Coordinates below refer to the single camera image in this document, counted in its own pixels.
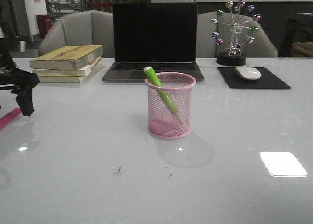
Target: stack of books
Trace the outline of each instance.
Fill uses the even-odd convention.
[[[40,82],[80,83],[99,65],[102,45],[65,46],[30,61]]]

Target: white mouse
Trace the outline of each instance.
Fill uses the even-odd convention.
[[[259,70],[254,67],[235,67],[235,71],[244,80],[258,80],[261,77]]]

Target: pen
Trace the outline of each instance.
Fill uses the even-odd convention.
[[[151,83],[155,86],[164,86],[159,77],[156,75],[152,67],[145,67],[144,72]],[[167,106],[171,114],[173,114],[180,123],[183,123],[182,117],[180,116],[179,110],[175,102],[171,99],[170,93],[168,91],[157,90],[158,94],[162,98],[163,102]]]

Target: black laptop screen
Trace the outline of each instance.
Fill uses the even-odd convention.
[[[196,3],[125,3],[113,6],[115,60],[196,60]]]

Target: pink mesh pen holder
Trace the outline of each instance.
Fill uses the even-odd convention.
[[[164,86],[148,86],[149,130],[167,139],[181,138],[191,130],[192,87],[196,79],[177,72],[157,73]]]

